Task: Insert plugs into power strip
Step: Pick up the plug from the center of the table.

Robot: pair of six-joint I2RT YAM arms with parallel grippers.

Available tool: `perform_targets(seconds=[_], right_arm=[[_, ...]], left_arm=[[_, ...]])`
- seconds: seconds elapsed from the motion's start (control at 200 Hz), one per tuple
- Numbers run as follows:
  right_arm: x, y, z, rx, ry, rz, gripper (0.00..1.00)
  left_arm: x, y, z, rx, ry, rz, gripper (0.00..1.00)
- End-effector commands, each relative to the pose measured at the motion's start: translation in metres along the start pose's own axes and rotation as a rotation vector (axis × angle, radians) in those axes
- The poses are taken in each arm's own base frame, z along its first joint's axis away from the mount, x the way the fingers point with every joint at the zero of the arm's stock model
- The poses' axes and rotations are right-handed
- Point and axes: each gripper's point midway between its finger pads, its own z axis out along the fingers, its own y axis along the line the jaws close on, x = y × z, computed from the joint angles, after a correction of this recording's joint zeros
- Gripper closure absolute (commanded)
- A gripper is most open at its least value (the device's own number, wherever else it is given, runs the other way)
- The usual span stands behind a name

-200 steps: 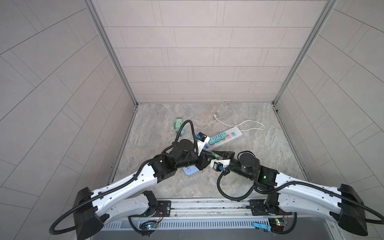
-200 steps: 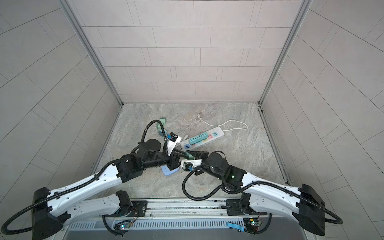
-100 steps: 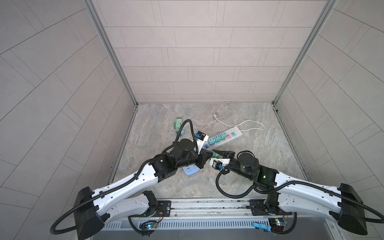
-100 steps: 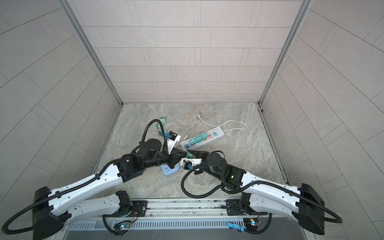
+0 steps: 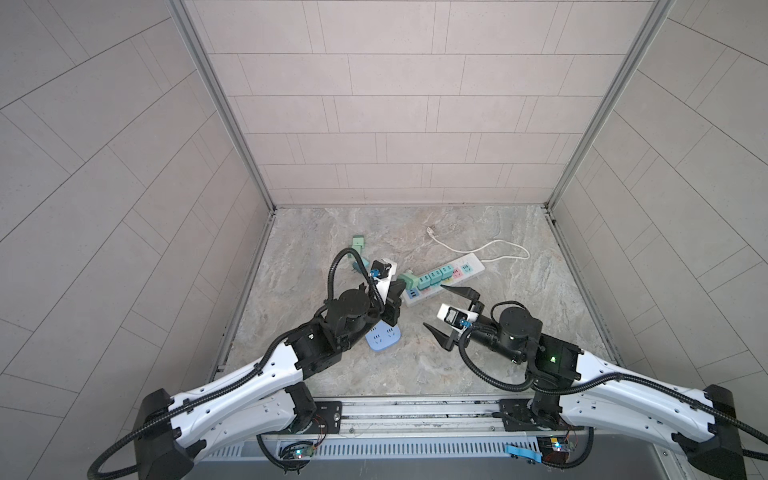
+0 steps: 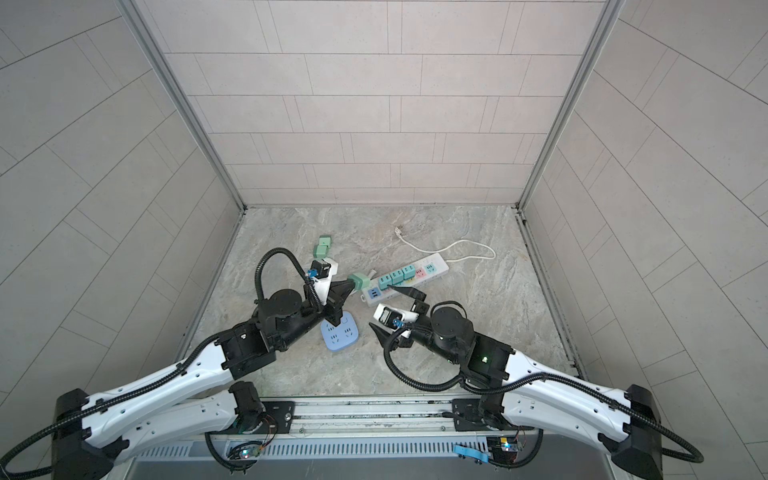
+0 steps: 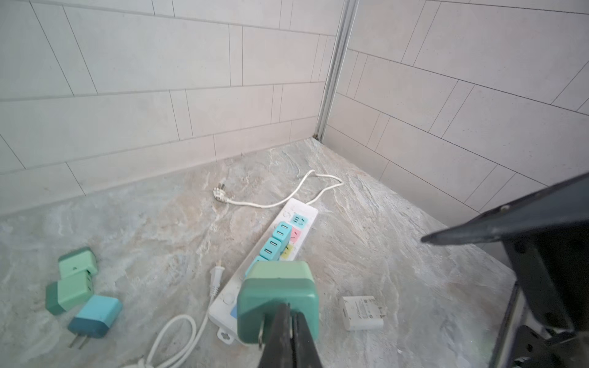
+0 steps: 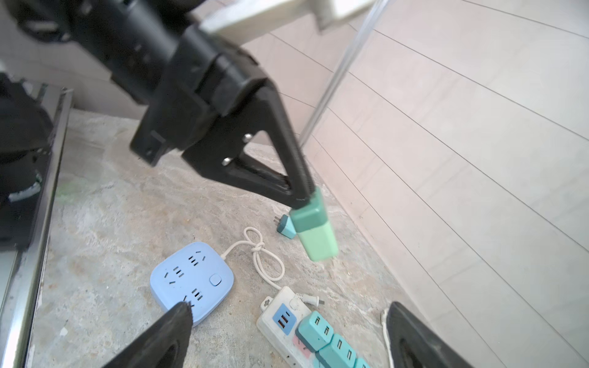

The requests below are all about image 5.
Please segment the teal charger cube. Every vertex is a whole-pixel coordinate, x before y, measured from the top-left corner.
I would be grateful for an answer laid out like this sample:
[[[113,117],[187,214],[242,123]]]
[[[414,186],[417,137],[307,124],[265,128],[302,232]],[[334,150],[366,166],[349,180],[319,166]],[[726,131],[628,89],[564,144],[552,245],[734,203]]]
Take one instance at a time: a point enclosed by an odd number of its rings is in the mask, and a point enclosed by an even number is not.
[[[362,271],[363,269],[365,269],[366,271],[370,270],[370,262],[365,258],[361,258],[361,260],[362,260],[363,267],[361,268],[359,262],[353,259],[352,261],[353,268],[356,271]]]
[[[443,274],[441,270],[434,270],[429,273],[429,281],[431,285],[439,284],[443,280]]]
[[[453,277],[454,268],[451,265],[445,265],[441,269],[442,279],[451,279]]]
[[[424,275],[418,278],[417,288],[419,290],[424,290],[428,288],[430,285],[431,285],[431,278],[429,275]]]

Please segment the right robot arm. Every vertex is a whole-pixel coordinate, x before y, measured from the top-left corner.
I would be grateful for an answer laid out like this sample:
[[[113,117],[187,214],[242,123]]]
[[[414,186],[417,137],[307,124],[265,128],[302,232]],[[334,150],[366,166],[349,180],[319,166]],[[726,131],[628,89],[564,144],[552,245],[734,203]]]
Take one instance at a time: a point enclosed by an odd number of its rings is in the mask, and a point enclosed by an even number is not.
[[[743,479],[746,459],[767,459],[766,453],[743,447],[743,434],[760,442],[767,436],[738,419],[730,390],[656,381],[543,333],[542,321],[520,302],[503,301],[498,305],[501,314],[485,315],[477,291],[464,286],[446,289],[470,305],[442,305],[437,317],[452,331],[444,334],[431,327],[430,332],[445,350],[458,350],[468,369],[485,383],[507,392],[532,391],[526,414],[516,416],[515,422],[550,430],[610,430],[665,447],[719,479]],[[470,358],[471,343],[524,366],[523,381],[507,383],[483,371]]]

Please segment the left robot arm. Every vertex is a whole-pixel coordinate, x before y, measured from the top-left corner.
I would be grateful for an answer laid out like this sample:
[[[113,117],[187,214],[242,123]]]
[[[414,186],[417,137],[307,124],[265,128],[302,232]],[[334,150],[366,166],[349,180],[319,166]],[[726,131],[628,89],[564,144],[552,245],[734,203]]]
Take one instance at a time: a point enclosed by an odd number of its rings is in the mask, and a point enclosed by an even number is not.
[[[332,260],[327,297],[313,317],[280,335],[258,360],[216,381],[169,395],[147,395],[133,430],[101,453],[87,470],[90,479],[182,479],[205,456],[243,438],[301,432],[317,406],[306,380],[337,364],[344,352],[379,323],[396,325],[404,281],[391,259],[362,266],[363,283],[335,294],[337,267],[353,248]]]

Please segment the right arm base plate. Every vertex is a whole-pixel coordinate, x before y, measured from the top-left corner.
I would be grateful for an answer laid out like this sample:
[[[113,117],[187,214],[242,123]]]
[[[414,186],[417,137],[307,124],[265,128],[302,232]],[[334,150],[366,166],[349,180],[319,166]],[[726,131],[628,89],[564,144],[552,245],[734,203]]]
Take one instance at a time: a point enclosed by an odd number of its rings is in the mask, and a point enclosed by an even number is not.
[[[502,399],[492,417],[502,421],[504,430],[511,431],[582,431],[584,426],[567,423],[561,416],[559,396],[535,395],[530,399]]]

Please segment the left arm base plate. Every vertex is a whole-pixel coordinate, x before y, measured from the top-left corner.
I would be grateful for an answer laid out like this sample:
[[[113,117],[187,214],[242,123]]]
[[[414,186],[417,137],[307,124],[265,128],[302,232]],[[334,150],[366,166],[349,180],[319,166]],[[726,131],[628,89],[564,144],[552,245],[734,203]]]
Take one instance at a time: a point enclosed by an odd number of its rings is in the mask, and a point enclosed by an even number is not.
[[[320,401],[316,403],[312,417],[306,420],[296,418],[288,427],[268,432],[268,435],[328,435],[338,434],[342,417],[341,401]]]

